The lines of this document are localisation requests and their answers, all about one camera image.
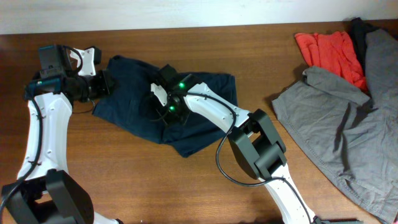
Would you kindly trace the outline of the navy blue shorts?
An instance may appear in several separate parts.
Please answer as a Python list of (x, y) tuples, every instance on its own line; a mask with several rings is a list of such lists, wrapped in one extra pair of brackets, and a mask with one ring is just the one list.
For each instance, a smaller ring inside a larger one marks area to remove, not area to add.
[(157, 112), (159, 101), (150, 94), (150, 84), (159, 68), (147, 62), (116, 55), (107, 69), (118, 87), (97, 102), (92, 114), (115, 124), (140, 138), (172, 146), (182, 157), (206, 148), (224, 136), (224, 132), (197, 113), (184, 123), (165, 124)]

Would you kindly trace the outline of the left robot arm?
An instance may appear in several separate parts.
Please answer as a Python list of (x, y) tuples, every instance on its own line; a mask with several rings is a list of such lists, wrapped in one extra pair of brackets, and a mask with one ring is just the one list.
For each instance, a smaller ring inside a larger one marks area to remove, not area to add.
[(16, 223), (120, 224), (94, 210), (67, 166), (74, 102), (94, 102), (114, 89), (110, 72), (95, 69), (101, 51), (49, 45), (39, 49), (39, 59), (41, 69), (24, 88), (30, 115), (24, 160), (17, 180), (1, 189), (1, 210)]

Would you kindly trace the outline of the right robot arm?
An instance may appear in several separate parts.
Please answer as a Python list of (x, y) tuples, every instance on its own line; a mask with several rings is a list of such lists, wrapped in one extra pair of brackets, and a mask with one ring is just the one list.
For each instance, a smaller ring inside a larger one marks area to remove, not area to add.
[(241, 109), (197, 76), (182, 77), (169, 65), (160, 69), (150, 90), (174, 119), (192, 112), (220, 128), (240, 168), (255, 180), (252, 186), (267, 189), (284, 223), (321, 222), (292, 180), (286, 146), (267, 113)]

